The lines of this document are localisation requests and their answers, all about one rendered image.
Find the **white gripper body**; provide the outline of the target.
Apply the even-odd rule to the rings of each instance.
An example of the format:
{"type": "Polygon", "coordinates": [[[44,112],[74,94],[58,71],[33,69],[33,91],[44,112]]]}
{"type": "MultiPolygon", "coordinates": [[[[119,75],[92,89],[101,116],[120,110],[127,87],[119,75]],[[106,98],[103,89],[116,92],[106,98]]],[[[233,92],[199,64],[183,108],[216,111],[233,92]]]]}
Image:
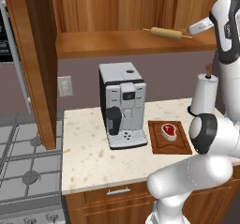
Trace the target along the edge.
{"type": "Polygon", "coordinates": [[[214,24],[210,21],[210,19],[208,17],[206,17],[206,18],[192,24],[187,29],[187,31],[191,35],[197,35],[197,34],[200,34],[201,32],[204,32],[204,31],[212,28],[213,26],[214,26],[214,24]]]}

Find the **red raw meat steak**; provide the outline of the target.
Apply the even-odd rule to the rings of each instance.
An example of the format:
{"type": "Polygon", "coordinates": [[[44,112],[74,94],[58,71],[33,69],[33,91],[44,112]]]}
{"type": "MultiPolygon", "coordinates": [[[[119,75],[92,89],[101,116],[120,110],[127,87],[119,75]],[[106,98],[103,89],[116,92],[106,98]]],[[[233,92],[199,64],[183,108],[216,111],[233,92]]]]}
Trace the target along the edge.
{"type": "Polygon", "coordinates": [[[174,142],[177,138],[176,127],[173,124],[164,124],[161,126],[161,135],[169,142],[174,142]]]}

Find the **black microwave oven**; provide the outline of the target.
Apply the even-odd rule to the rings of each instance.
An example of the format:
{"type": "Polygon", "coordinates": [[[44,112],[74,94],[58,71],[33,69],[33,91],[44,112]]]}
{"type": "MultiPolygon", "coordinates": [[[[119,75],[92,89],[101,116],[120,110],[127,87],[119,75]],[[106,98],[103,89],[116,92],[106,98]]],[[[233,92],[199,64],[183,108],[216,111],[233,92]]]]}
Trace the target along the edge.
{"type": "Polygon", "coordinates": [[[26,108],[27,108],[28,113],[31,114],[32,113],[31,99],[28,96],[28,91],[27,91],[26,83],[25,83],[24,76],[23,76],[23,70],[21,67],[21,60],[20,60],[19,52],[17,50],[17,45],[15,42],[11,23],[9,20],[9,14],[8,14],[6,0],[0,0],[0,16],[2,17],[3,28],[5,30],[5,35],[7,37],[6,50],[8,50],[8,52],[10,53],[10,56],[13,59],[13,65],[17,72],[17,76],[19,79],[20,87],[22,89],[22,95],[23,95],[23,98],[24,98],[24,101],[26,104],[26,108]]]}

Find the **grey gas hob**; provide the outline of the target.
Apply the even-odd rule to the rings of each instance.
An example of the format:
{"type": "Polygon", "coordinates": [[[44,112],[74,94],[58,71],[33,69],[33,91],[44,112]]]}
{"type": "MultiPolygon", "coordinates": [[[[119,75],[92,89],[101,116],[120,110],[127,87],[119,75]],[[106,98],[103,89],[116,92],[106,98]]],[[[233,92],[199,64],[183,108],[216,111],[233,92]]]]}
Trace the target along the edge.
{"type": "Polygon", "coordinates": [[[56,119],[56,147],[45,148],[35,116],[0,116],[0,224],[70,224],[62,195],[64,114],[56,119]],[[57,214],[55,223],[46,215],[57,214]]]}

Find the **wooden wall cabinet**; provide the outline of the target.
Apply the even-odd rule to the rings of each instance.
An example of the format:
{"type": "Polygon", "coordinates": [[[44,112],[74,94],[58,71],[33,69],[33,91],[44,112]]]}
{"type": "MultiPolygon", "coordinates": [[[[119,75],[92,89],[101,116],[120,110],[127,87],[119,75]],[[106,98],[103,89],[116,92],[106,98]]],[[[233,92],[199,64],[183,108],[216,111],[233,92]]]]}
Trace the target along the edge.
{"type": "Polygon", "coordinates": [[[52,0],[60,59],[199,52],[217,48],[213,30],[180,40],[156,37],[161,27],[184,32],[217,0],[52,0]]]}

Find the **wooden drawer front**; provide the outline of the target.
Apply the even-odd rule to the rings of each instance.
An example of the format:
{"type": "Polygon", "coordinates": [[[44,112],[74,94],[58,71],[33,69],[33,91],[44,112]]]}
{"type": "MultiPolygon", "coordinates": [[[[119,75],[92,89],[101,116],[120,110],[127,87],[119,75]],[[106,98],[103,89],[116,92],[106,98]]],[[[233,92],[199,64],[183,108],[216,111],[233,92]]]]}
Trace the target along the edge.
{"type": "Polygon", "coordinates": [[[144,196],[148,195],[149,192],[147,190],[147,185],[145,182],[140,183],[133,183],[133,184],[126,184],[122,186],[116,187],[105,187],[95,190],[88,190],[82,194],[82,203],[84,205],[90,205],[94,203],[101,203],[101,202],[111,202],[111,201],[121,201],[125,200],[126,198],[131,198],[135,196],[144,196]],[[107,192],[122,189],[122,188],[130,188],[131,190],[128,193],[119,194],[119,195],[112,195],[107,196],[107,192]]]}

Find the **white wall switch plate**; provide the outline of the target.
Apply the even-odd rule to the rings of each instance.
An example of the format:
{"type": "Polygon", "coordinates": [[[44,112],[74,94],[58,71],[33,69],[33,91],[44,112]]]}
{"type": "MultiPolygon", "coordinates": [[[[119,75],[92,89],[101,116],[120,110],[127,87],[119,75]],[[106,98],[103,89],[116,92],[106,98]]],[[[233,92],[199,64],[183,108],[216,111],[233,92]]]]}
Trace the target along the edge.
{"type": "Polygon", "coordinates": [[[60,97],[72,97],[72,81],[70,76],[58,77],[58,90],[60,97]]]}

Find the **wooden rolling pin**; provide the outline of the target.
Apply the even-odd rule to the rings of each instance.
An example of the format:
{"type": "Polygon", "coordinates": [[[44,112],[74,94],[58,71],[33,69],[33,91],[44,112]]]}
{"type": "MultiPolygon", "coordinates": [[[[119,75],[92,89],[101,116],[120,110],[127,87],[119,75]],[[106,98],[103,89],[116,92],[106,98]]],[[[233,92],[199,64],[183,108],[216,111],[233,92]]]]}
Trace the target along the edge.
{"type": "Polygon", "coordinates": [[[173,39],[191,38],[191,36],[184,35],[180,31],[159,28],[159,27],[152,27],[151,29],[144,28],[143,31],[148,31],[152,35],[158,36],[158,37],[167,37],[167,38],[173,38],[173,39]]]}

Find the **wooden cabinet door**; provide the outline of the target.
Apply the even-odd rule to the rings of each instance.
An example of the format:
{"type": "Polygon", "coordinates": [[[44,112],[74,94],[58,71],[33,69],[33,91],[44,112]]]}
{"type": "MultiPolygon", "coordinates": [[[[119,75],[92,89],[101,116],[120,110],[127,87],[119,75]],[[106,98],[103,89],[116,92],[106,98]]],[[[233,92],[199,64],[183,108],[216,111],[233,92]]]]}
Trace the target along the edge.
{"type": "Polygon", "coordinates": [[[6,0],[39,136],[56,147],[57,53],[52,0],[6,0]]]}

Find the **brown wooden cutting board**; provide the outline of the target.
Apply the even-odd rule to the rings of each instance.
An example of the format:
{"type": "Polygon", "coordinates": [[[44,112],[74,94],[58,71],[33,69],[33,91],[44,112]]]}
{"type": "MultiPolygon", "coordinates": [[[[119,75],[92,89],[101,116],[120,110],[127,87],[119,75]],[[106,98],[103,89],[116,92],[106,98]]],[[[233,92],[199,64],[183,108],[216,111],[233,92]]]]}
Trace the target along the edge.
{"type": "Polygon", "coordinates": [[[186,133],[180,121],[149,121],[149,134],[152,143],[152,151],[154,154],[167,155],[191,155],[192,151],[188,143],[186,133]],[[174,125],[176,130],[176,140],[171,142],[164,138],[161,134],[161,127],[164,124],[174,125]]]}

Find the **grey coffee machine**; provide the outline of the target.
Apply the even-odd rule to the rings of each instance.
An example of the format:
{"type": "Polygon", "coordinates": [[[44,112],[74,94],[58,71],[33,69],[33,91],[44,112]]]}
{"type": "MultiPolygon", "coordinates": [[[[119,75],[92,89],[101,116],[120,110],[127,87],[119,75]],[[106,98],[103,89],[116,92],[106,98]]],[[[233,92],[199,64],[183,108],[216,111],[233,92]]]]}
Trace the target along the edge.
{"type": "Polygon", "coordinates": [[[143,132],[146,83],[131,62],[98,66],[100,107],[112,150],[147,145],[143,132]]]}

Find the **wooden base cabinet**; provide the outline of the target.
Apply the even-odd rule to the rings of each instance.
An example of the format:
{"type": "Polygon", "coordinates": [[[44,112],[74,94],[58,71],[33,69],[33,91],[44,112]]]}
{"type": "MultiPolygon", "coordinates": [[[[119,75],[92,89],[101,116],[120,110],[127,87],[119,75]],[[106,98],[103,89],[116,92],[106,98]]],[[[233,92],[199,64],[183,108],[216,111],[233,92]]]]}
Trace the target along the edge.
{"type": "MultiPolygon", "coordinates": [[[[240,165],[224,185],[193,191],[185,201],[183,214],[190,224],[221,224],[240,188],[240,165]]],[[[121,201],[84,205],[82,194],[66,195],[71,224],[144,224],[155,199],[150,195],[121,201]]]]}

